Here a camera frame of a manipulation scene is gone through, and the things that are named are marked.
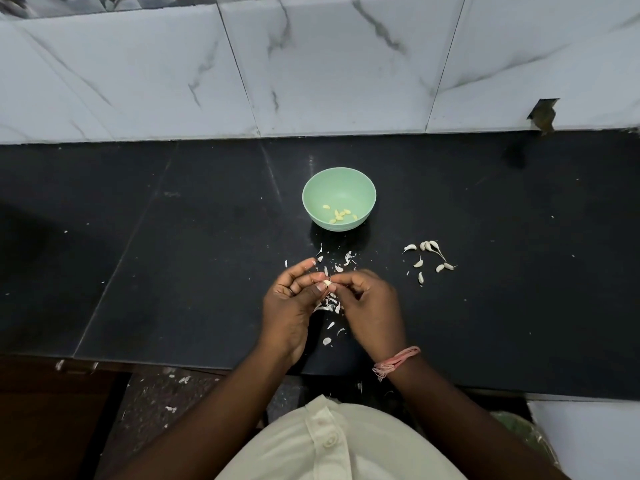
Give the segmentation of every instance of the person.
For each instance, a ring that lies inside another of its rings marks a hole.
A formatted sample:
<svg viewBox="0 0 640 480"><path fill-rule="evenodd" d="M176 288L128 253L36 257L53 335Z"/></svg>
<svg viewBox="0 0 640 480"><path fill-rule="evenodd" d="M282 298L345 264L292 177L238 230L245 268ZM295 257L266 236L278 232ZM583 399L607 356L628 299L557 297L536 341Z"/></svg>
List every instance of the person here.
<svg viewBox="0 0 640 480"><path fill-rule="evenodd" d="M413 355L388 373L429 441L392 416L320 396L247 436L302 355L316 305L334 293L375 363L407 348L396 290L368 270L287 268L263 301L255 348L224 381L124 466L113 480L567 479Z"/></svg>

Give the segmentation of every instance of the bowl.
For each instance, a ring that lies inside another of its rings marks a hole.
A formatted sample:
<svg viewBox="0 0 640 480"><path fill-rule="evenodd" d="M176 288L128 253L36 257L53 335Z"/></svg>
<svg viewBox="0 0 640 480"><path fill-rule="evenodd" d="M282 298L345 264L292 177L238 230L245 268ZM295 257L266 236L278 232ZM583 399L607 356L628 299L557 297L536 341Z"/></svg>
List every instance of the bowl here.
<svg viewBox="0 0 640 480"><path fill-rule="evenodd" d="M309 179L302 190L302 204L309 217L323 229L343 232L362 224L376 203L376 186L363 172L335 167L322 170ZM335 211L350 211L344 220L335 219Z"/></svg>

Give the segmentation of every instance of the backsplash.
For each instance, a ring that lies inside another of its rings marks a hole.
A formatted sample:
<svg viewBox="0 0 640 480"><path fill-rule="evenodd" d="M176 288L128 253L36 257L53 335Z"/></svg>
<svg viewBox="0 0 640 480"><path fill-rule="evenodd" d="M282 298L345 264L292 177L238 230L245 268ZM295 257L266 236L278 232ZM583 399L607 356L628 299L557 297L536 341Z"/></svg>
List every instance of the backsplash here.
<svg viewBox="0 0 640 480"><path fill-rule="evenodd" d="M640 126L640 0L0 0L0 40L0 144L521 130L556 98L557 130Z"/></svg>

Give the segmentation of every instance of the hand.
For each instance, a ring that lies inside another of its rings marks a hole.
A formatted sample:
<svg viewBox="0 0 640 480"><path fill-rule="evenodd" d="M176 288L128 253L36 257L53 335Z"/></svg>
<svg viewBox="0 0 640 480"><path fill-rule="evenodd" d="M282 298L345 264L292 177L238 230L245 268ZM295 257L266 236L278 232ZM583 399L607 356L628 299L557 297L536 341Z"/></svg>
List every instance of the hand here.
<svg viewBox="0 0 640 480"><path fill-rule="evenodd" d="M334 274L329 291L335 293L351 330L374 362L382 362L406 348L404 323L396 289L365 269Z"/></svg>
<svg viewBox="0 0 640 480"><path fill-rule="evenodd" d="M279 275L262 300L262 332L258 345L295 364L307 343L309 316L328 293L324 273L305 272L316 265L305 259Z"/></svg>

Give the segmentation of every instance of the bracelet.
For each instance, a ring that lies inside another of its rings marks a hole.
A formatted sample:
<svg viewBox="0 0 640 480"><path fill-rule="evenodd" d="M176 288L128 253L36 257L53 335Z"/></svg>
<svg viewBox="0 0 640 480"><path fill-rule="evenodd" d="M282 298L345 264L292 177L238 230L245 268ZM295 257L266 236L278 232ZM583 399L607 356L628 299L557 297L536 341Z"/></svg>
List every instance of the bracelet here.
<svg viewBox="0 0 640 480"><path fill-rule="evenodd" d="M382 362L378 362L373 366L372 370L378 376L378 380L382 382L382 379L387 377L389 373L395 371L405 360L418 354L420 354L420 347L408 347L398 352L393 357L383 360Z"/></svg>

